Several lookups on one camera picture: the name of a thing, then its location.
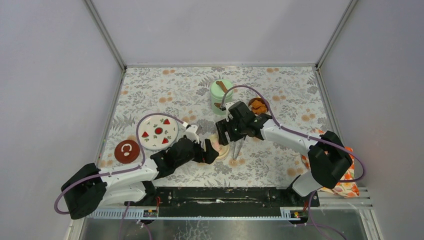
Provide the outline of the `fried chicken piece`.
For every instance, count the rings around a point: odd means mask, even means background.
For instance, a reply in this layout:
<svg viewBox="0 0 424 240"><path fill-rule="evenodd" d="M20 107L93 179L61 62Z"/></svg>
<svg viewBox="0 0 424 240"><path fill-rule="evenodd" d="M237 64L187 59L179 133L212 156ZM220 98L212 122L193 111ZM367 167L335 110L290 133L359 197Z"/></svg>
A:
<svg viewBox="0 0 424 240"><path fill-rule="evenodd" d="M257 109L261 106L264 106L264 104L260 101L260 100L254 100L251 104L250 104L252 109Z"/></svg>
<svg viewBox="0 0 424 240"><path fill-rule="evenodd" d="M267 112L268 112L268 108L264 105L264 106L260 106L260 107L258 107L257 109L255 109L254 110L254 112L257 114L257 115L260 115L260 114L266 114Z"/></svg>

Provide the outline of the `white plate with food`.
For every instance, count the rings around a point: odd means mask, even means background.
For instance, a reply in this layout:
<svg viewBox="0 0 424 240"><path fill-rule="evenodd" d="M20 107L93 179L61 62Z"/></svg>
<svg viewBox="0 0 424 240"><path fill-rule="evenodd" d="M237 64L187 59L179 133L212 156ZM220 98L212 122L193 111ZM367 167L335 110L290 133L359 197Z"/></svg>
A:
<svg viewBox="0 0 424 240"><path fill-rule="evenodd" d="M170 147L177 140L178 133L178 122L164 115L147 116L136 127L136 137L139 145L152 151Z"/></svg>

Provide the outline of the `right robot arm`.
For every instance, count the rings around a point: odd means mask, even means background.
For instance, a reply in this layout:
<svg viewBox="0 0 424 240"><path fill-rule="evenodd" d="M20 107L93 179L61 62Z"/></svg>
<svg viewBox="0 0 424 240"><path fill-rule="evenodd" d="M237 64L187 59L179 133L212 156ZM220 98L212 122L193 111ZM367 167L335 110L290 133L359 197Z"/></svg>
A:
<svg viewBox="0 0 424 240"><path fill-rule="evenodd" d="M334 188L353 163L349 151L332 131L306 134L287 128L270 114L254 114L242 101L227 103L224 110L226 118L215 124L221 145L251 137L280 144L308 159L309 171L296 177L286 193L293 206L301 205L310 193L323 187Z"/></svg>

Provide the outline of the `black tongs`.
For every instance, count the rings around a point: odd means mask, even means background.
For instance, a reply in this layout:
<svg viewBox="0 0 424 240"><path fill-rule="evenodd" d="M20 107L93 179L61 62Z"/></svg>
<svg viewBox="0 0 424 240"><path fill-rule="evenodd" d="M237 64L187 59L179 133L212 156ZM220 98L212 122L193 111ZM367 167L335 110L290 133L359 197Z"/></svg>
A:
<svg viewBox="0 0 424 240"><path fill-rule="evenodd" d="M241 138L240 140L236 141L234 143L234 150L233 150L233 154L232 154L232 158L234 160L237 160L239 153L244 145L244 141L246 140L246 136L244 136L243 138Z"/></svg>

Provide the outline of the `steel bowl red band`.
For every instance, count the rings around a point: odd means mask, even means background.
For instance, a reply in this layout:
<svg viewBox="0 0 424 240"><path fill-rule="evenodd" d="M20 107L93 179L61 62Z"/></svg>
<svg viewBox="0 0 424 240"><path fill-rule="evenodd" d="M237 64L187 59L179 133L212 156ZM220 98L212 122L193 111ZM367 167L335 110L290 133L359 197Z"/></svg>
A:
<svg viewBox="0 0 424 240"><path fill-rule="evenodd" d="M261 97L254 97L248 102L249 109L255 114L267 114L269 109L266 105L266 101Z"/></svg>

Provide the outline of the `cream round lid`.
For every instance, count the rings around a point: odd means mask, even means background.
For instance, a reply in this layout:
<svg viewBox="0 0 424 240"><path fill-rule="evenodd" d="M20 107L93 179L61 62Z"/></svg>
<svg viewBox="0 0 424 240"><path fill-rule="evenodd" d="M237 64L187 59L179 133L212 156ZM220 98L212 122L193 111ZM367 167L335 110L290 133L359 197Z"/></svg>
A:
<svg viewBox="0 0 424 240"><path fill-rule="evenodd" d="M222 145L219 143L219 137L217 134L212 134L208 137L211 142L212 148L218 152L218 156L215 158L215 161L224 160L230 151L229 145Z"/></svg>

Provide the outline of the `green cylindrical container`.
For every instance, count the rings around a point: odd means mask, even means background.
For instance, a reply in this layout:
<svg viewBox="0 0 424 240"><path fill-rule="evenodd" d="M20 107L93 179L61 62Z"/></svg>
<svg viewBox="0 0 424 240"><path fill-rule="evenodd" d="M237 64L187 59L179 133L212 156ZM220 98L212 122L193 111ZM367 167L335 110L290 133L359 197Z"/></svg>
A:
<svg viewBox="0 0 424 240"><path fill-rule="evenodd" d="M224 97L223 91L221 91L221 92L211 91L210 92L212 112L216 115L219 115L219 116L224 116L226 114L226 110L220 109L223 97ZM233 91L230 91L225 96L224 104L230 103L230 102L232 102L232 100L233 100Z"/></svg>

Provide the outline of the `green lid with handle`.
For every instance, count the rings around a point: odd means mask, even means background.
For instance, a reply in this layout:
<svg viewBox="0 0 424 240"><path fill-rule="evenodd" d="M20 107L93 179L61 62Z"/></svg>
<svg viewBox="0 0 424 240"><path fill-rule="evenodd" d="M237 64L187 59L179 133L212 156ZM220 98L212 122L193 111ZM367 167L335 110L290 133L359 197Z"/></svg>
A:
<svg viewBox="0 0 424 240"><path fill-rule="evenodd" d="M210 85L211 96L215 99L221 100L224 97L225 92L221 88L221 86L218 84L218 82L222 82L227 90L233 87L233 83L228 79L219 79L219 80L215 80Z"/></svg>

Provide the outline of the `red round lid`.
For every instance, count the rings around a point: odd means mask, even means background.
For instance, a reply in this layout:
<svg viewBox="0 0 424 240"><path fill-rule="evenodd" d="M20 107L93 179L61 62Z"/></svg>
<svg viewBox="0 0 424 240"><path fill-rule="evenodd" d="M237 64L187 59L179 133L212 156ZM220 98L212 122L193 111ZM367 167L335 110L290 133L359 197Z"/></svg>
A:
<svg viewBox="0 0 424 240"><path fill-rule="evenodd" d="M130 164L140 155L140 147L131 139L121 141L114 149L114 157L121 164Z"/></svg>

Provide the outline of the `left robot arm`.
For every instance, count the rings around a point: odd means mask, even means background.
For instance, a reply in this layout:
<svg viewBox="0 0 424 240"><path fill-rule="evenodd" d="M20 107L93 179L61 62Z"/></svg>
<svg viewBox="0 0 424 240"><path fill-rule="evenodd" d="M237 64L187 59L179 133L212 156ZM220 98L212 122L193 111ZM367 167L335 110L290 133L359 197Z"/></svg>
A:
<svg viewBox="0 0 424 240"><path fill-rule="evenodd" d="M98 168L88 163L62 185L54 210L78 220L99 206L123 202L148 206L155 200L152 181L172 175L190 161L212 164L218 156L210 139L201 144L184 136L144 162L112 168Z"/></svg>

